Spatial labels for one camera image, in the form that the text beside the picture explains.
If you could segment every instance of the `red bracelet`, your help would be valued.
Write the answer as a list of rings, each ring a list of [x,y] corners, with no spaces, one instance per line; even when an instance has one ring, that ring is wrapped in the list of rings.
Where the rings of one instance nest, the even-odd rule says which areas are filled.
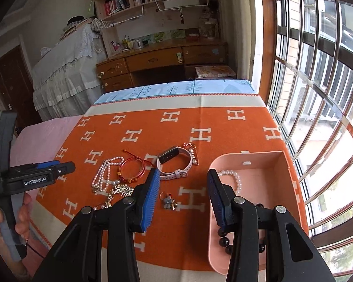
[[[119,166],[119,169],[118,169],[118,176],[119,176],[119,179],[122,181],[122,182],[126,182],[128,184],[132,183],[132,182],[136,182],[139,178],[141,178],[144,173],[145,173],[145,166],[146,166],[146,163],[149,163],[152,167],[155,167],[154,164],[148,160],[145,160],[141,157],[138,157],[138,156],[135,156],[134,154],[131,154],[129,151],[127,150],[123,150],[124,152],[130,154],[132,157],[129,157],[128,159],[124,160],[121,165]],[[138,160],[141,162],[141,170],[140,172],[135,176],[135,177],[132,177],[132,178],[124,178],[122,175],[121,175],[121,169],[123,168],[123,166],[130,162],[130,161],[135,161],[135,160]]]

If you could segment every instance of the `wire shelf basket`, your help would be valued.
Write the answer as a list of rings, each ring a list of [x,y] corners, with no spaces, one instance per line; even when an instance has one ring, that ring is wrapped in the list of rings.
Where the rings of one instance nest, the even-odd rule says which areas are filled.
[[[109,27],[113,27],[115,25],[121,24],[123,22],[126,22],[126,21],[130,21],[130,20],[134,20],[136,18],[140,18],[142,16],[144,16],[144,3],[142,4],[142,7],[141,7],[141,15],[138,15],[138,16],[135,16],[135,17],[132,17],[132,18],[128,18],[128,19],[122,20],[120,22],[116,22],[116,21],[112,21],[112,20],[103,21],[102,19],[101,19],[101,22],[102,22],[102,25],[104,26],[104,28],[109,28]]]

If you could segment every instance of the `pink sheet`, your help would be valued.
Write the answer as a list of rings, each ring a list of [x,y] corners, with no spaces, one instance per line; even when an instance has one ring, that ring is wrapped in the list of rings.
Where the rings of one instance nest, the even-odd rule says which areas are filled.
[[[52,161],[80,119],[80,115],[61,117],[26,127],[12,145],[10,166]],[[35,200],[38,190],[31,190],[27,193]],[[41,255],[46,255],[46,247],[37,239],[30,236],[28,244]],[[27,249],[27,257],[23,259],[23,263],[31,276],[34,275],[41,261],[41,257],[31,249]]]

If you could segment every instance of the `orange blanket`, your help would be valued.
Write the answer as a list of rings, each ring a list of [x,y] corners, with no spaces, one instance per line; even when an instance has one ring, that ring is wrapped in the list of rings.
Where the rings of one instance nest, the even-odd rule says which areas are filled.
[[[76,171],[42,188],[32,221],[51,246],[74,215],[85,205],[96,206],[106,197],[94,194],[91,182],[105,159],[130,152],[154,160],[162,151],[184,142],[197,145],[200,165],[187,178],[161,182],[160,192],[171,194],[182,206],[165,210],[156,203],[146,234],[136,234],[138,261],[168,268],[211,271],[207,259],[209,197],[206,174],[211,162],[225,153],[283,150],[285,144],[258,95],[189,95],[144,98],[92,106],[73,129],[55,159],[73,161]],[[178,156],[164,171],[183,169]],[[117,167],[112,166],[111,180]],[[146,174],[138,181],[143,183]],[[293,179],[298,183],[294,169]],[[305,231],[307,220],[299,185],[295,193]]]

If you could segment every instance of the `desk drawer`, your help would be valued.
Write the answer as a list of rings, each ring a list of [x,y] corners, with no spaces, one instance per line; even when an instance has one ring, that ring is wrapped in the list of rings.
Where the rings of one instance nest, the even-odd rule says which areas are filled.
[[[130,74],[111,77],[102,81],[102,86],[105,92],[118,91],[132,88],[132,80]]]
[[[224,45],[200,45],[183,47],[183,59],[186,65],[227,63]]]
[[[98,78],[104,79],[128,73],[128,68],[124,58],[106,62],[97,67]]]
[[[153,69],[156,67],[180,65],[183,63],[181,48],[170,48],[141,53],[129,56],[126,60],[130,72]]]

